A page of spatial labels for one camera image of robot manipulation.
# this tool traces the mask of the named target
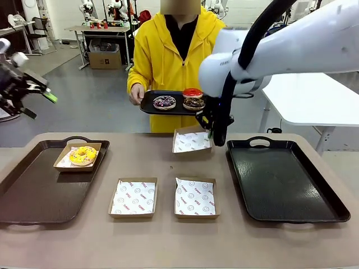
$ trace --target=gray floor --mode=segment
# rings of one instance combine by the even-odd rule
[[[55,68],[59,67],[60,65],[66,63],[67,61],[75,58],[77,55],[80,54],[79,49],[71,48],[70,45],[58,44],[55,41],[55,45],[57,51],[54,52],[54,48],[51,47],[48,51],[51,53],[46,55],[33,55],[28,56],[29,61],[27,61],[20,69],[21,70],[32,70],[36,72],[39,76],[44,76],[48,72],[54,70]],[[71,45],[77,47],[77,43],[71,43]]]
[[[123,70],[78,70],[79,56],[47,73],[44,77],[58,96],[52,104],[40,96],[28,96],[24,103],[38,115],[36,120],[21,116],[0,123],[0,147],[25,146],[35,135],[43,132],[149,132],[149,116],[128,101],[127,73]],[[359,91],[357,73],[344,74],[335,79],[350,83]],[[235,122],[230,132],[257,132],[265,105],[262,92],[253,99],[233,100]],[[272,111],[268,127],[279,127],[280,117]],[[282,123],[287,133],[304,136],[315,146],[319,134],[312,127],[291,126]],[[337,128],[330,141],[330,150],[359,150],[358,128]]]

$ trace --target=yellow donut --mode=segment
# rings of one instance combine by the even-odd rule
[[[85,146],[79,147],[70,153],[70,161],[74,165],[85,166],[93,163],[96,158],[96,149],[93,147]]]

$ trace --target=black shirt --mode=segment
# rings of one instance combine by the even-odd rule
[[[184,61],[188,55],[192,37],[196,30],[198,16],[193,22],[184,24],[182,29],[178,28],[177,21],[171,15],[164,15],[164,18],[166,20],[167,29],[171,34],[173,44],[178,49],[178,52]]]

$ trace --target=table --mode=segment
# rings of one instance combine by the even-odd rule
[[[271,106],[292,125],[324,126],[316,147],[321,155],[336,126],[359,126],[359,95],[323,73],[274,75],[259,132],[265,132]]]
[[[82,70],[83,68],[85,68],[86,66],[88,66],[90,63],[86,61],[85,57],[84,57],[84,52],[82,51],[81,45],[80,45],[80,41],[79,41],[79,35],[78,35],[78,31],[82,32],[82,34],[84,36],[90,36],[92,38],[125,38],[125,43],[126,43],[126,56],[127,56],[127,67],[126,67],[126,71],[128,71],[131,67],[132,64],[130,63],[130,54],[128,52],[128,43],[127,43],[127,35],[126,32],[128,32],[130,30],[129,27],[109,27],[108,29],[91,29],[89,26],[73,26],[70,28],[66,28],[65,30],[67,31],[74,31],[75,32],[75,36],[76,36],[76,41],[77,44],[79,46],[79,50],[80,50],[80,54],[81,54],[81,59],[82,59],[82,66],[79,67],[79,70]],[[116,36],[106,36],[106,35],[86,35],[84,34],[85,31],[91,31],[93,33],[98,33],[98,32],[108,32],[108,33],[117,33]]]
[[[111,142],[79,215],[60,226],[0,226],[0,263],[27,268],[340,268],[359,265],[359,204],[331,168],[295,134],[264,134],[293,140],[351,212],[341,224],[258,222],[246,213],[234,187],[225,147],[184,159],[171,153],[173,135],[45,133],[0,172],[0,180],[39,141],[81,135]],[[257,134],[229,134],[246,140]],[[216,220],[174,216],[175,177],[217,180],[221,215]],[[157,177],[154,217],[113,220],[107,213],[120,177]]]
[[[27,51],[29,52],[29,55],[34,54],[33,51],[30,48],[30,43],[29,40],[27,38],[27,34],[26,34],[26,30],[25,30],[25,26],[27,25],[31,25],[34,24],[34,21],[29,21],[29,22],[25,22],[24,25],[16,25],[13,28],[8,27],[8,28],[4,28],[4,29],[0,29],[0,36],[5,36],[5,35],[9,35],[12,33],[15,33],[17,31],[22,31],[23,35],[24,35],[24,39],[25,39],[25,43],[26,43],[26,47],[27,47]]]

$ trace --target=chocolate donut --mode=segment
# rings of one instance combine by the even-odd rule
[[[153,100],[153,106],[159,110],[170,110],[176,106],[175,98],[163,95]]]
[[[205,103],[202,99],[198,99],[198,98],[194,98],[194,97],[185,98],[185,100],[183,101],[183,107],[185,109],[192,110],[192,111],[202,110],[204,108],[204,106],[205,106]]]

